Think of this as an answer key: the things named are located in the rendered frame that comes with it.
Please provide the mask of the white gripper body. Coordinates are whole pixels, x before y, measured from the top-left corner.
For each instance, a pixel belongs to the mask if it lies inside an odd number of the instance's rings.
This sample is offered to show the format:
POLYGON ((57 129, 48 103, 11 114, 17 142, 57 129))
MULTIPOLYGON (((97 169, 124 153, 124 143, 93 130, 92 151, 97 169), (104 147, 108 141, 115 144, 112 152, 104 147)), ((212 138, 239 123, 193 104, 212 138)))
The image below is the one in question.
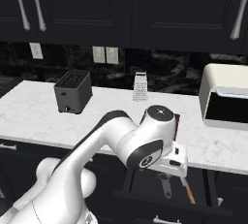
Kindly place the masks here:
POLYGON ((188 171, 188 165, 182 164, 180 166, 174 166, 174 165, 165 164, 163 161, 160 161, 159 163, 152 164, 151 166, 148 167, 148 169, 160 173, 169 174, 172 176, 186 177, 188 171))

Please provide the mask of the grey peeler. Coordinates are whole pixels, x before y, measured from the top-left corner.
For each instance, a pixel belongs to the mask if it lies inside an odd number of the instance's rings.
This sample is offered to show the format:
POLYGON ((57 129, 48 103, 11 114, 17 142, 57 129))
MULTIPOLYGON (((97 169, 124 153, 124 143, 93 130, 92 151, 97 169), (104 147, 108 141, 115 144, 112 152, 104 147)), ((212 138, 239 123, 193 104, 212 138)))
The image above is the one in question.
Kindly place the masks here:
POLYGON ((161 180, 162 187, 167 199, 171 198, 171 183, 170 178, 171 176, 168 174, 158 174, 158 178, 161 180))

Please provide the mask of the open black drawer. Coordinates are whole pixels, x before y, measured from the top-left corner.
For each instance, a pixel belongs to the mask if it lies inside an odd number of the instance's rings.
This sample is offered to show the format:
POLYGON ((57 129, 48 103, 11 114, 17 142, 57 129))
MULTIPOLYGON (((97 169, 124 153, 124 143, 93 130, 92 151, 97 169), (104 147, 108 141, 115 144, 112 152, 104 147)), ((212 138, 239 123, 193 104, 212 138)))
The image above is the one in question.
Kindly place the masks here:
POLYGON ((233 217, 230 210, 218 207, 216 189, 207 170, 190 168, 186 177, 196 201, 191 204, 186 188, 179 177, 170 178, 171 198, 167 199, 158 178, 159 172, 128 170, 121 190, 113 195, 121 199, 128 212, 124 214, 130 224, 156 224, 153 218, 182 224, 225 224, 233 217))

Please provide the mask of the silver box grater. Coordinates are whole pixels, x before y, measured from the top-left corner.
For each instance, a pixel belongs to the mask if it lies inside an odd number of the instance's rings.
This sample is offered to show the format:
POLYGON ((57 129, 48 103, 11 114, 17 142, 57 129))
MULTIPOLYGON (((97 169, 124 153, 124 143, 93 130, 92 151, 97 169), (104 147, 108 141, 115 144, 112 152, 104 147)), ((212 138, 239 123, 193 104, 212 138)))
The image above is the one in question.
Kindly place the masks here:
POLYGON ((136 72, 133 91, 134 101, 147 100, 147 76, 146 72, 136 72))

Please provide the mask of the dark grey toaster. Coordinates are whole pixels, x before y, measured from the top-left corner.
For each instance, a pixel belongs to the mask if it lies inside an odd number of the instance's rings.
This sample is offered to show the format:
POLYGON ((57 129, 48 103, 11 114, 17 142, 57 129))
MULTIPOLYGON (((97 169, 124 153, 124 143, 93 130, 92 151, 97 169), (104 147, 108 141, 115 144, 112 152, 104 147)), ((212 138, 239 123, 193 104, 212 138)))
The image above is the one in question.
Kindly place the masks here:
POLYGON ((93 96, 88 71, 70 70, 55 85, 54 93, 59 112, 82 113, 93 96))

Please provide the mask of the black upper cupboard door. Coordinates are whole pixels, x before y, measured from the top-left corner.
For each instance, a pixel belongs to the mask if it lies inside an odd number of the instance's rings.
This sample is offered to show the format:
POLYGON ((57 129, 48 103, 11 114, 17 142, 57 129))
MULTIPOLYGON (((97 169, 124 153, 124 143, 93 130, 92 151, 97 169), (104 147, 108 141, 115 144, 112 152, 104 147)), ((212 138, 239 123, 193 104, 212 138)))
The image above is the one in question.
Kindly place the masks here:
POLYGON ((18 0, 0 0, 0 41, 22 42, 26 33, 18 0))
POLYGON ((132 47, 238 54, 230 35, 240 0, 133 0, 132 47))
POLYGON ((42 44, 127 48, 131 45, 132 0, 40 0, 41 31, 31 0, 37 41, 42 44))

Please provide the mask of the orange-handled knife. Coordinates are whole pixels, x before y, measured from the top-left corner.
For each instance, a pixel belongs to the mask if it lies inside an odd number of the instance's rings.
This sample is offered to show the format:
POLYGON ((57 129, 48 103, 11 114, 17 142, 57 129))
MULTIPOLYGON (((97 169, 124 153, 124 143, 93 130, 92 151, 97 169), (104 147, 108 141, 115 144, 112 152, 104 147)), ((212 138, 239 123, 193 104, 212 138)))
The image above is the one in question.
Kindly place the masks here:
POLYGON ((189 183, 186 180, 186 177, 181 177, 180 180, 182 182, 182 185, 186 188, 187 195, 189 197, 189 200, 190 200, 191 204, 195 205, 196 201, 195 201, 194 196, 192 194, 192 191, 190 189, 189 183))

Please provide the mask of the white wall socket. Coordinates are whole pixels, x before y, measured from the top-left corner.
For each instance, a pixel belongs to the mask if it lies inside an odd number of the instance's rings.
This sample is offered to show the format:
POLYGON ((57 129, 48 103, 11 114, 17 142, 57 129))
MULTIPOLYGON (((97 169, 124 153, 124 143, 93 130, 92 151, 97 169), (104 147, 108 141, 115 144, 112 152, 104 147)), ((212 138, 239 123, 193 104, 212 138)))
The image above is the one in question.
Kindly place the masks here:
POLYGON ((118 64, 118 48, 106 47, 107 52, 107 63, 108 64, 118 64))
POLYGON ((93 61, 95 63, 105 63, 105 48, 104 47, 93 47, 93 61))
POLYGON ((43 59, 42 48, 39 43, 30 43, 31 53, 34 59, 43 59))

